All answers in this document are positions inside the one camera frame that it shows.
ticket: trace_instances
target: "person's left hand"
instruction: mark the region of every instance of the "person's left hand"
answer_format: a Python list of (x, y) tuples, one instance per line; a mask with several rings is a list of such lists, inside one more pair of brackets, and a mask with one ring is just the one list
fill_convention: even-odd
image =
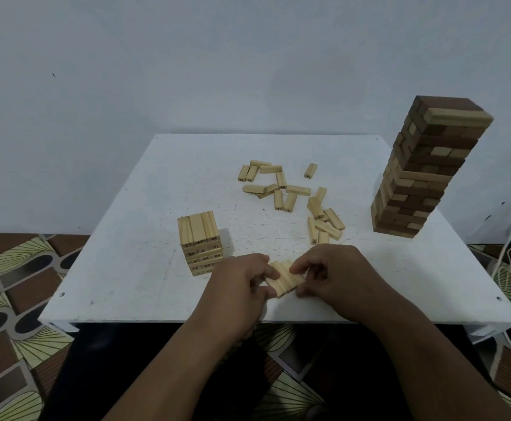
[(272, 287), (254, 285), (262, 277), (279, 279), (268, 262), (268, 255), (256, 253), (217, 263), (188, 322), (230, 346), (244, 338), (267, 299), (277, 296)]

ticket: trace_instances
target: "short stack of numbered blocks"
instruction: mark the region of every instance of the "short stack of numbered blocks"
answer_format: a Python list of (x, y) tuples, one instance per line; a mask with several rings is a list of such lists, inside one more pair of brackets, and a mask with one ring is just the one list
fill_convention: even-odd
[(371, 206), (374, 231), (419, 233), (492, 121), (470, 99), (416, 96)]
[(177, 219), (180, 244), (193, 276), (213, 271), (222, 261), (222, 242), (212, 211)]

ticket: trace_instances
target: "person's left arm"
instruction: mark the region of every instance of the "person's left arm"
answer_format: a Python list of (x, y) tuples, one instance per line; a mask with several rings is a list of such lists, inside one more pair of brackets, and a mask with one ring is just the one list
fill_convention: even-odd
[(217, 263), (193, 314), (103, 420), (190, 419), (218, 361), (277, 296), (271, 287), (252, 286), (256, 278), (279, 278), (268, 261), (250, 254)]

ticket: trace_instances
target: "black pants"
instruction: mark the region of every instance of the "black pants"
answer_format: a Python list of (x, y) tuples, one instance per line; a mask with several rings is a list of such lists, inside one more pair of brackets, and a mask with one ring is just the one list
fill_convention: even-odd
[[(99, 421), (179, 326), (168, 323), (80, 325), (40, 421)], [(361, 325), (327, 327), (333, 328), (335, 339), (328, 341), (328, 357), (320, 359), (314, 376), (321, 373), (331, 376), (328, 387), (318, 392), (332, 413), (343, 414), (343, 418), (372, 415), (378, 419), (412, 419), (392, 363), (378, 338)], [(491, 383), (463, 327), (439, 325), (438, 328)], [(219, 403), (222, 396), (227, 396), (238, 403), (229, 417), (248, 419), (269, 389), (262, 374), (265, 363), (263, 349), (253, 339), (244, 342), (208, 381), (195, 418), (213, 420), (222, 411)]]

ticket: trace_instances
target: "person's right arm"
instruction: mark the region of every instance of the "person's right arm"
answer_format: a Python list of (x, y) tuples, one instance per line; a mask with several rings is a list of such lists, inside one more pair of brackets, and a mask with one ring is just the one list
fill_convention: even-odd
[(511, 420), (511, 408), (482, 375), (356, 247), (316, 245), (290, 271), (308, 271), (299, 297), (317, 296), (378, 336), (415, 420)]

